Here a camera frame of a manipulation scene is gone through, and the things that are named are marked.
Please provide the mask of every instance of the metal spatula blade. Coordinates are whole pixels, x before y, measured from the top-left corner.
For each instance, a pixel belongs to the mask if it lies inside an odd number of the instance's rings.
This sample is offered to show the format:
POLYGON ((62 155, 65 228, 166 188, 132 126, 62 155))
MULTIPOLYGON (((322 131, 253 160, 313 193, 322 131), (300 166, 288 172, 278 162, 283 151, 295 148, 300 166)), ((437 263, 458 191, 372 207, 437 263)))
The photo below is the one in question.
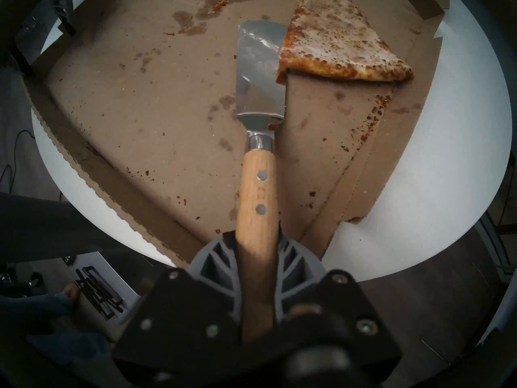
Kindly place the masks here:
POLYGON ((287 26, 269 21, 239 25, 237 117, 247 130, 274 130, 285 114, 285 84, 277 83, 278 56, 287 26))

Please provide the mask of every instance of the dark floor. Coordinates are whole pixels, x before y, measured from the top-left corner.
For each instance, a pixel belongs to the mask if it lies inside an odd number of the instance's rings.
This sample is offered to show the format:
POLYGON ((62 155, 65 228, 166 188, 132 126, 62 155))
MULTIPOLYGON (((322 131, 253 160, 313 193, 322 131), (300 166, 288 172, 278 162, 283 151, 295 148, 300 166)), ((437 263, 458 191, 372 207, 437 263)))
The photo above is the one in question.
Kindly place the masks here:
POLYGON ((447 367, 421 339, 452 363, 487 314, 499 284, 474 228, 423 263, 361 282, 404 353, 383 386, 410 386, 447 367))

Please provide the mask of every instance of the white round table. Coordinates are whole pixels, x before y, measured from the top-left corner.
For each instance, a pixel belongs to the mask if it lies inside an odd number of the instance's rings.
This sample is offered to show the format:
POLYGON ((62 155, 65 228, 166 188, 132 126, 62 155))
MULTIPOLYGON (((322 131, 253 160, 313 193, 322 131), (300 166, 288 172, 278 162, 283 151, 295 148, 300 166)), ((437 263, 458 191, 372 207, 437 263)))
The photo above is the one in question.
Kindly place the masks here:
MULTIPOLYGON (((43 50, 60 34, 55 25, 43 50)), ((440 36, 438 66, 415 131, 372 211, 358 225, 339 226, 322 260, 327 269, 347 270, 362 281, 418 264, 463 236, 497 193, 512 137, 505 78, 460 0, 450 0, 440 36)), ((43 162, 74 207, 124 245, 172 264, 88 187, 34 112, 32 119, 43 162)))

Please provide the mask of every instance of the metal ferrule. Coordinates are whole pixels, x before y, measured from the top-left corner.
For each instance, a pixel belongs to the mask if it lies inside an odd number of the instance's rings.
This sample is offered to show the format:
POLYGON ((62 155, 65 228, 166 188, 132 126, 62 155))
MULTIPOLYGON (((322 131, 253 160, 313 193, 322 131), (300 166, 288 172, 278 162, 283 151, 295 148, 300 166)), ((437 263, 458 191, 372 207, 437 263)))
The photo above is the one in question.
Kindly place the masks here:
POLYGON ((246 133, 246 153, 252 150, 273 152, 273 136, 267 132, 248 131, 246 133))

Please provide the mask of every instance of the black metal frame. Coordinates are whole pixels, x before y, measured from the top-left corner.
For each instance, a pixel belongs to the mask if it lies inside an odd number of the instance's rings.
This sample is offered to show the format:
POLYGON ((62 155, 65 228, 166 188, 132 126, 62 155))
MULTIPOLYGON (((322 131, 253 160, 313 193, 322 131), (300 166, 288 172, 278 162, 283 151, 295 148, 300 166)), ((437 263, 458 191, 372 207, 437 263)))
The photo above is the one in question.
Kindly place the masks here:
MULTIPOLYGON (((372 386, 390 375, 401 352, 350 274, 329 272, 299 303, 317 305, 323 312, 283 321, 256 341, 241 345, 239 326, 225 311, 220 293, 196 282, 187 271, 173 269, 141 305, 113 359, 126 379, 139 386, 284 385, 289 356, 304 348, 331 345, 345 351, 354 365, 335 374, 338 381, 372 386), (335 274, 347 282, 336 282, 335 274), (378 326, 375 335, 357 329, 357 321, 364 318, 378 326), (211 325, 217 326, 215 337, 207 334, 211 325)), ((327 377, 318 374, 314 383, 328 381, 327 377)))

